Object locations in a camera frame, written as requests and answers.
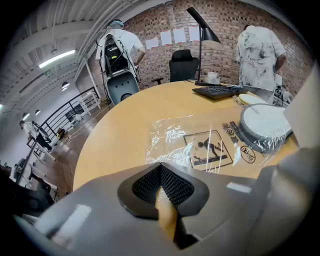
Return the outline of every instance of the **red brick wall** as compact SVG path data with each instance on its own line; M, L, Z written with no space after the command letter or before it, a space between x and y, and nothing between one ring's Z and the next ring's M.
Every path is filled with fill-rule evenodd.
M201 77L207 72L217 72L221 81L238 84L239 64L236 62L236 46L239 34L244 26L252 24L263 26L274 31L282 42L287 61L279 71L283 77L282 84L295 96L309 75L313 66L313 57L302 40L282 21L268 12L250 4L236 0L175 0L150 8L124 24L124 29L136 34L145 45L145 40L158 37L159 47L148 49L139 65L141 76L140 88L155 86L152 79L163 77L162 83L170 80L169 60L177 50L190 49L194 57L199 57L199 43L190 42L188 26L197 25L191 15L186 12L193 6L216 33L224 50L202 47ZM184 28L186 43L174 43L172 29ZM162 46L160 32L171 30L170 46ZM94 71L94 79L101 85L100 67L90 62Z

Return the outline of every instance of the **ceiling light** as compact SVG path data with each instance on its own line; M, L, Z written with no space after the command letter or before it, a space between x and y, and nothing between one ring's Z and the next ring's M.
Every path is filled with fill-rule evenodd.
M23 113L22 115L22 120L26 120L28 118L28 116L30 116L30 113Z
M67 88L70 85L68 82L63 82L62 83L62 89Z
M48 65L48 64L50 64L50 63L52 63L52 62L54 62L54 61L56 61L56 60L59 60L59 59L65 57L65 56L74 54L75 51L76 51L76 50L71 50L71 51L67 51L67 52L65 52L65 53L62 53L62 54L60 54L60 55L58 55L58 56L55 56L55 57L53 57L53 58L45 61L44 63L41 63L41 64L39 65L39 68L42 69L42 68L45 67L46 65Z

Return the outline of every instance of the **lamp pole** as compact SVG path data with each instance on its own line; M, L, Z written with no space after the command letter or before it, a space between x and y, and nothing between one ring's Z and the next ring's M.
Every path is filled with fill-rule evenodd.
M200 49L199 49L199 71L198 71L198 82L200 82L200 72L201 72L201 55L202 55L202 40L201 40L201 25L199 24L199 42L200 42Z

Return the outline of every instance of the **white pillar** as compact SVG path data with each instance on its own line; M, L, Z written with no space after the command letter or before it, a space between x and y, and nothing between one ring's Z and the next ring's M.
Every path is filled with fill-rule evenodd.
M94 88L95 88L95 91L96 91L96 93L98 94L99 98L101 99L100 92L99 92L99 90L98 90L98 88L97 88L97 85L96 85L96 83L95 83L95 80L94 80L94 78L93 78L93 76L92 76L92 74L91 74L91 70L90 70L90 68L89 68L88 62L87 62L86 59L84 59L84 61L85 61L86 69L88 70L89 76L90 76L91 81L92 81L92 83L93 83L93 86L94 86Z

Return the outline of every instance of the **black floor lamp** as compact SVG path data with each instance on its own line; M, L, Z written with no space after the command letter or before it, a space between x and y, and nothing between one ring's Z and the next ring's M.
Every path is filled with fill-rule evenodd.
M199 72L198 72L198 81L195 82L196 86L212 86L210 83L200 82L200 70L201 70L201 53L202 53L202 42L204 46L222 49L223 45L221 44L219 38L216 34L211 30L205 20L201 17L201 15L195 10L195 8L190 7L186 9L188 13L195 19L199 24L199 41L200 41L200 49L199 49Z

